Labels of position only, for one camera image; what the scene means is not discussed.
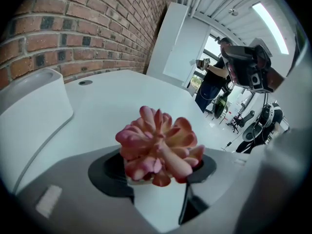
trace black cable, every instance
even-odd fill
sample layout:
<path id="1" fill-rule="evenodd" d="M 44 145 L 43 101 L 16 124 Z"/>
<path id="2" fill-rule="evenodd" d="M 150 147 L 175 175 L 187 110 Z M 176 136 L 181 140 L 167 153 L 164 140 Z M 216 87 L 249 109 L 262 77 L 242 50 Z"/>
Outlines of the black cable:
<path id="1" fill-rule="evenodd" d="M 264 109 L 264 107 L 265 107 L 265 101 L 266 101 L 266 98 L 267 98 L 267 93 L 265 93 L 265 94 L 264 94 L 263 106 L 262 106 L 262 109 L 261 109 L 261 111 L 260 111 L 260 117 L 259 117 L 258 121 L 256 122 L 256 124 L 255 124 L 255 125 L 253 126 L 253 128 L 252 128 L 252 135 L 253 135 L 253 143 L 254 143 L 254 146 L 255 146 L 255 135 L 254 135 L 254 129 L 255 129 L 256 125 L 258 125 L 258 123 L 259 123 L 259 121 L 260 121 L 260 118 L 261 118 L 261 115 L 262 115 L 263 109 Z"/>
<path id="2" fill-rule="evenodd" d="M 267 102 L 265 103 L 265 107 L 268 105 L 268 100 L 269 100 L 269 95 L 267 95 Z M 265 144 L 265 140 L 263 138 L 263 129 L 262 129 L 262 133 L 261 133 L 261 136 L 262 136 L 262 140 L 263 140 L 263 143 Z"/>

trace jeans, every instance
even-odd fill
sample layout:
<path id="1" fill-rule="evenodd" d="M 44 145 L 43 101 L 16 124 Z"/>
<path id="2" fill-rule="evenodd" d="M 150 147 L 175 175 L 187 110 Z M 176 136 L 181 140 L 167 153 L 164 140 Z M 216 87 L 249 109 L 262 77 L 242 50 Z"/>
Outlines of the jeans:
<path id="1" fill-rule="evenodd" d="M 202 82 L 195 101 L 203 113 L 210 102 L 219 94 L 220 90 L 221 88 L 212 86 L 204 81 Z"/>

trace person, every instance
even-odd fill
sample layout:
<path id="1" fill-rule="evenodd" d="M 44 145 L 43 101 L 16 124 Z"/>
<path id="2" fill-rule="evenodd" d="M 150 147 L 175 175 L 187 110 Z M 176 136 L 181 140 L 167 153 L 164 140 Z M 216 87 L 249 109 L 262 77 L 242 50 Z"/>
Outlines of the person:
<path id="1" fill-rule="evenodd" d="M 220 40 L 219 44 L 221 50 L 226 46 L 232 45 L 232 42 L 225 37 Z M 222 86 L 226 83 L 226 77 L 229 75 L 222 57 L 213 66 L 206 64 L 204 69 L 207 71 L 207 74 L 204 77 L 195 98 L 197 105 L 203 113 L 205 112 L 206 107 L 219 94 Z"/>
<path id="2" fill-rule="evenodd" d="M 244 151 L 244 153 L 250 154 L 252 148 L 258 145 L 265 144 L 265 141 L 268 139 L 271 133 L 273 133 L 273 135 L 277 135 L 279 133 L 280 123 L 283 119 L 283 111 L 276 102 L 272 103 L 272 105 L 274 107 L 274 117 L 272 119 L 272 123 L 268 127 L 264 128 L 262 130 L 262 133 L 257 136 L 254 141 L 243 141 L 242 143 L 240 143 L 240 145 L 236 149 L 237 153 L 241 153 L 247 149 L 246 151 Z M 263 119 L 262 116 L 260 116 L 260 123 L 264 125 L 265 122 L 266 120 Z"/>

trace window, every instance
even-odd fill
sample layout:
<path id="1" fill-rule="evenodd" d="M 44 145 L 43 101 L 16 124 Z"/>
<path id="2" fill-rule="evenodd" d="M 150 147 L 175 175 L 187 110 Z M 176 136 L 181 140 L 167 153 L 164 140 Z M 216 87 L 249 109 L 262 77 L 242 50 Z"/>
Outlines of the window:
<path id="1" fill-rule="evenodd" d="M 208 37 L 205 49 L 207 49 L 209 52 L 213 53 L 216 56 L 219 56 L 221 54 L 220 45 L 211 36 Z"/>
<path id="2" fill-rule="evenodd" d="M 205 45 L 204 53 L 201 54 L 200 60 L 210 58 L 210 65 L 215 65 L 219 60 L 218 55 L 220 54 L 220 45 L 215 41 L 213 37 L 209 36 Z M 206 70 L 200 70 L 196 67 L 193 77 L 191 79 L 191 84 L 192 86 L 197 88 L 197 91 L 206 73 Z"/>

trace white wall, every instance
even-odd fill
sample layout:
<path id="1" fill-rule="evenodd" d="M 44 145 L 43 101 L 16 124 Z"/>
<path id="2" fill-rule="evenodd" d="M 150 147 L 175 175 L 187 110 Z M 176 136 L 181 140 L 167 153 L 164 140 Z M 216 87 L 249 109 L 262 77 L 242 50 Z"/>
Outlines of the white wall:
<path id="1" fill-rule="evenodd" d="M 234 86 L 232 92 L 228 96 L 228 101 L 230 103 L 235 103 L 237 100 L 238 95 L 243 91 L 243 88 Z"/>
<path id="2" fill-rule="evenodd" d="M 209 25 L 198 19 L 187 17 L 176 45 L 170 53 L 164 74 L 186 82 L 196 68 L 194 61 L 201 56 L 209 33 Z"/>
<path id="3" fill-rule="evenodd" d="M 170 3 L 153 49 L 147 69 L 148 76 L 158 73 L 157 78 L 161 79 L 161 74 L 163 74 L 169 55 L 176 44 L 187 12 L 187 6 L 175 2 Z"/>

